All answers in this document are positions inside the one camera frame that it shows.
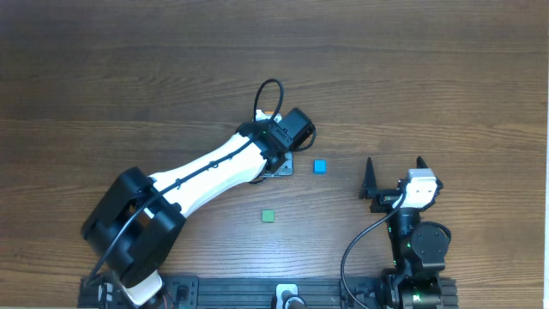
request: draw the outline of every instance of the brown wood surface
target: brown wood surface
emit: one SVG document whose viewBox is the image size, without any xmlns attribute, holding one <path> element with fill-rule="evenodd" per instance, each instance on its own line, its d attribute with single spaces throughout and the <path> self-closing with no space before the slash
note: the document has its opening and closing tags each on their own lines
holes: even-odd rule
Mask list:
<svg viewBox="0 0 549 309">
<path fill-rule="evenodd" d="M 317 142 L 293 177 L 198 210 L 161 270 L 337 277 L 380 217 L 357 198 L 366 158 L 390 187 L 423 155 L 462 308 L 540 308 L 546 24 L 542 0 L 0 2 L 0 305 L 75 306 L 97 259 L 79 229 L 118 173 L 217 148 L 273 76 Z M 391 264 L 379 228 L 347 268 Z"/>
</svg>

